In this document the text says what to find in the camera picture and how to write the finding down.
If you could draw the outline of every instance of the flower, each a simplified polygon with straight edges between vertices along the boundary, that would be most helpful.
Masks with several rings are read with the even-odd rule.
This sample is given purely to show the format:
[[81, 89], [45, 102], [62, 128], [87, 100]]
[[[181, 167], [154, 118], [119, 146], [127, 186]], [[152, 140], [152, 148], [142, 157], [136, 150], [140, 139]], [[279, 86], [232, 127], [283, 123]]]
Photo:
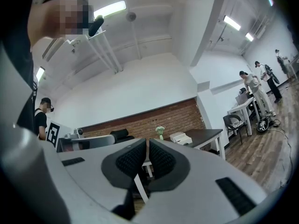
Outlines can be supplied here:
[[165, 128], [164, 128], [163, 126], [158, 126], [158, 127], [156, 128], [156, 132], [157, 132], [159, 135], [162, 135], [164, 129], [165, 129]]

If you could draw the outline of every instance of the black sleeve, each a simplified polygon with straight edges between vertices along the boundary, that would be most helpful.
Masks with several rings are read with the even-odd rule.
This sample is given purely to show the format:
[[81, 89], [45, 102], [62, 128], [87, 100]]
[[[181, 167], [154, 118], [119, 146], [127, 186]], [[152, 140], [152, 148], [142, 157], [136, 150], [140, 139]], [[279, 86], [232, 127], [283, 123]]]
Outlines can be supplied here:
[[43, 126], [43, 127], [47, 127], [47, 116], [40, 112], [39, 114], [37, 114], [37, 119], [36, 119], [36, 127], [39, 127], [39, 126]]

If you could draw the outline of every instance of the person in white pants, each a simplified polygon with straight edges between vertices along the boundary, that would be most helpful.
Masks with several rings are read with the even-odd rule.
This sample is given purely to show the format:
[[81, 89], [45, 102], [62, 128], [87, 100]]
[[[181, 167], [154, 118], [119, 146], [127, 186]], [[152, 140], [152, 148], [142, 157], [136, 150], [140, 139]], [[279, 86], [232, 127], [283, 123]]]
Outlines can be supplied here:
[[262, 85], [257, 76], [240, 71], [240, 77], [244, 79], [247, 94], [249, 93], [248, 87], [250, 87], [253, 96], [256, 98], [257, 104], [261, 110], [262, 116], [266, 116], [266, 111], [269, 115], [276, 116], [271, 101], [269, 100], [267, 93], [262, 89]]

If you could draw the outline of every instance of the white ceiling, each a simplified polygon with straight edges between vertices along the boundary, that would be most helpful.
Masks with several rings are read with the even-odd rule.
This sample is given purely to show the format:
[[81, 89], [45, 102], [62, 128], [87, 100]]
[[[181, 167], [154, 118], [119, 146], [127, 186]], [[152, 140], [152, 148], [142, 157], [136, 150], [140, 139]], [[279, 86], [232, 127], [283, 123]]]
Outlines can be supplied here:
[[[89, 0], [94, 10], [120, 0]], [[172, 14], [172, 0], [125, 0], [127, 9], [105, 18], [102, 29], [107, 37], [119, 63], [138, 59], [131, 24], [126, 20], [128, 11], [135, 12], [134, 21], [136, 37], [141, 57], [171, 52], [169, 25]], [[76, 36], [67, 36], [69, 40]], [[88, 45], [80, 47], [76, 60], [66, 62], [67, 57], [52, 58], [49, 63], [42, 59], [42, 54], [51, 39], [40, 40], [32, 50], [35, 70], [40, 66], [46, 69], [45, 78], [39, 83], [39, 91], [58, 99], [67, 91], [108, 68], [96, 56]]]
[[[218, 23], [210, 38], [211, 44], [207, 45], [207, 50], [225, 51], [240, 55], [242, 49], [246, 45], [250, 45], [247, 44], [250, 42], [245, 37], [246, 33], [253, 33], [254, 31], [251, 29], [255, 21], [257, 19], [262, 21], [265, 15], [269, 17], [272, 11], [273, 9], [268, 0], [224, 0]], [[228, 15], [236, 21], [241, 26], [240, 31], [235, 30], [230, 25], [227, 25], [224, 29], [226, 25], [223, 21], [224, 15]], [[218, 41], [220, 36], [223, 38], [223, 41]]]

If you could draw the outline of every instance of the brick wall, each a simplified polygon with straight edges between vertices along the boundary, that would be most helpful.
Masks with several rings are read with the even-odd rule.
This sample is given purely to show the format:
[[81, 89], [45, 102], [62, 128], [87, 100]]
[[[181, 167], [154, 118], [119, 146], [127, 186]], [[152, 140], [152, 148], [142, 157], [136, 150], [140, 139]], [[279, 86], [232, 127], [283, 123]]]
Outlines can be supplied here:
[[206, 128], [196, 101], [192, 98], [156, 110], [82, 129], [85, 137], [94, 137], [126, 128], [129, 135], [133, 135], [135, 138], [149, 139], [159, 138], [155, 131], [157, 126], [165, 128], [164, 138], [175, 132]]

